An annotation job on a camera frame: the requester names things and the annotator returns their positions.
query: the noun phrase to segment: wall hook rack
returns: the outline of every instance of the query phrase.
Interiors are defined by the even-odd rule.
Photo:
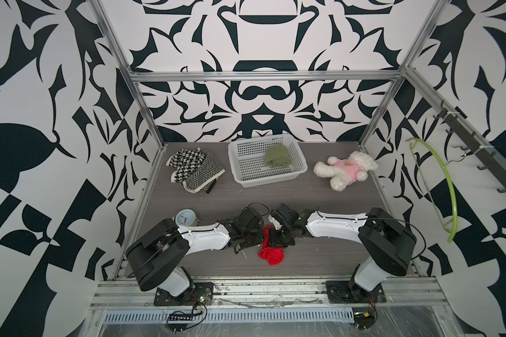
[[[464,118],[461,118],[459,113],[449,112],[443,108],[435,118],[442,118],[446,122],[451,131],[466,145],[466,149],[470,150],[482,162],[483,165],[478,166],[478,169],[489,170],[502,185],[502,188],[497,191],[506,193],[506,158],[478,134]]]

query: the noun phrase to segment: wire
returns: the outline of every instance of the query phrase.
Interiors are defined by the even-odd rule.
[[[141,270],[142,267],[144,267],[151,259],[154,258],[154,256],[159,253],[160,250],[162,250],[165,246],[161,246],[158,250],[155,251],[154,254],[152,254],[152,256],[149,257],[148,260],[144,261],[144,263],[139,267],[137,268],[135,271],[132,271],[128,276],[127,278],[130,278],[134,273],[138,272],[139,270]]]
[[[342,297],[339,297],[339,296],[336,295],[336,292],[334,291],[333,288],[330,289],[330,292],[332,293],[333,296],[337,297],[338,300],[341,300],[341,301],[344,301],[344,302],[358,303],[359,301],[361,301],[361,300],[364,299],[363,297],[361,299],[359,299],[359,300],[355,300],[355,299],[352,299],[352,298],[342,298]]]
[[[373,321],[373,324],[375,324],[377,322],[378,314],[377,314],[377,306],[375,305],[375,299],[373,298],[373,296],[371,296],[371,300],[369,301],[369,304],[373,307],[373,310],[375,311],[375,317],[374,317],[374,321]]]
[[[261,216],[265,216],[265,215],[270,214],[270,209],[269,209],[269,208],[268,208],[265,204],[262,204],[262,203],[259,203],[259,202],[252,202],[252,203],[250,203],[250,204],[248,205],[248,207],[249,207],[249,206],[251,206],[251,205],[253,205],[253,204],[262,205],[262,206],[264,206],[264,208],[266,208],[266,210],[268,211],[268,213],[264,213],[264,214],[263,214],[263,215],[261,215]]]
[[[324,219],[344,219],[344,220],[367,220],[369,218],[363,218],[363,219],[358,219],[358,218],[347,218],[347,217],[327,217],[327,216],[322,216],[320,215],[318,209],[317,209],[317,214],[324,218]],[[424,240],[424,249],[422,249],[422,251],[416,255],[415,257],[411,257],[411,260],[414,260],[416,259],[417,257],[420,257],[424,252],[425,252],[425,249],[427,249],[427,242],[425,241],[425,237],[424,235],[422,234],[422,232],[420,232],[420,230],[418,228],[416,228],[416,226],[412,225],[410,222],[408,221],[405,221],[405,220],[401,220],[401,219],[394,219],[394,218],[378,218],[378,217],[372,217],[370,218],[371,220],[395,220],[395,221],[399,221],[399,222],[403,222],[409,226],[412,226],[414,229],[416,229],[418,231],[418,233],[420,234],[422,240]]]
[[[418,228],[416,228],[416,226],[412,225],[411,223],[409,224],[410,226],[412,226],[414,229],[416,229],[418,231],[418,233],[420,234],[420,236],[422,237],[422,240],[424,240],[424,249],[422,249],[421,252],[418,253],[418,255],[416,255],[415,257],[411,257],[411,260],[414,260],[416,259],[417,257],[420,257],[424,252],[425,252],[425,249],[427,249],[427,243],[425,242],[425,237],[424,235],[420,232],[420,230]]]
[[[199,325],[200,323],[202,323],[202,322],[206,319],[206,317],[208,316],[208,308],[207,308],[207,307],[203,304],[203,302],[199,302],[199,301],[195,300],[195,301],[193,302],[193,307],[191,308],[191,313],[190,313],[190,314],[186,314],[186,313],[184,313],[183,311],[177,310],[177,311],[174,311],[174,312],[170,313],[170,314],[167,316],[167,327],[169,328],[169,330],[174,331],[174,329],[171,329],[171,327],[169,326],[169,318],[170,318],[173,314],[180,313],[180,314],[183,314],[183,315],[185,315],[185,316],[189,316],[189,317],[196,317],[196,316],[200,316],[200,315],[202,315],[202,311],[200,311],[200,313],[194,313],[194,312],[193,312],[193,310],[195,310],[195,308],[196,308],[199,304],[200,304],[200,305],[202,305],[202,306],[204,307],[204,317],[203,317],[203,318],[201,319],[201,321],[200,321],[200,322],[198,322],[197,324],[194,324],[194,325],[189,326],[189,327],[187,327],[187,328],[185,328],[185,329],[182,329],[181,331],[185,331],[185,330],[187,330],[187,329],[194,328],[194,327],[196,327],[197,325]]]
[[[243,307],[247,307],[247,308],[281,308],[283,306],[285,306],[286,304],[284,305],[275,305],[275,306],[265,306],[265,307],[259,307],[259,306],[255,306],[255,305],[249,305],[249,304],[245,304],[245,303],[239,303],[239,302],[233,302],[233,301],[230,301],[230,300],[226,300],[224,298],[220,298],[219,300],[222,300],[222,301],[225,301],[225,302],[230,302],[234,305],[239,305],[239,306],[243,306]]]
[[[191,233],[197,233],[197,232],[213,232],[214,230],[216,230],[216,229],[219,227],[219,225],[221,225],[221,223],[219,223],[219,222],[218,222],[218,223],[217,223],[217,226],[216,226],[216,227],[214,227],[214,228],[212,228],[212,229],[203,229],[203,230],[200,230],[200,231],[187,230],[187,231],[185,231],[185,232],[180,233],[180,235],[185,234],[185,233],[189,233],[189,232],[191,232]]]
[[[197,301],[197,293],[193,292],[189,294],[189,298],[187,300],[180,301],[180,305],[186,305],[187,302],[190,302],[193,298],[193,295],[195,295],[195,298],[193,299],[193,303],[195,303]]]
[[[185,331],[187,329],[196,327],[197,325],[199,325],[200,323],[202,323],[206,319],[206,317],[208,316],[208,308],[204,305],[204,303],[203,302],[199,302],[199,301],[196,301],[196,302],[200,303],[204,307],[204,313],[205,313],[204,317],[201,319],[201,321],[199,323],[197,323],[195,325],[192,325],[192,326],[189,326],[189,327],[183,329],[182,331]],[[196,316],[196,314],[193,313],[194,309],[195,309],[195,303],[193,303],[193,308],[191,308],[191,314]]]

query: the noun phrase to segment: pink shirt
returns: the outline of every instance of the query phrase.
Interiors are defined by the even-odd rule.
[[[357,161],[352,159],[343,159],[334,164],[335,167],[344,170],[351,177],[351,183],[356,181],[356,173],[363,171],[364,169],[358,165]]]

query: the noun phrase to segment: metal hook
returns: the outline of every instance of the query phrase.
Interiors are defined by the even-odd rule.
[[[460,161],[462,161],[463,159],[465,159],[467,156],[470,156],[472,154],[472,151],[470,152],[466,152],[465,154],[463,154],[463,158],[459,159],[459,160],[450,160],[449,162],[446,163],[446,165],[454,162],[454,163],[458,163]]]
[[[470,150],[470,149],[471,149],[471,148],[470,148],[470,147],[468,147],[468,146],[467,146],[467,147],[463,147],[463,146],[461,146],[461,145],[452,145],[452,148],[453,148],[453,149],[460,148],[460,149],[461,149],[461,150],[463,150],[463,151],[467,151],[467,150]]]

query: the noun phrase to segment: green folded towel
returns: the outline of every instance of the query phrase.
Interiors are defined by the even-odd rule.
[[[264,156],[266,166],[287,167],[291,163],[289,150],[281,143],[270,146]]]

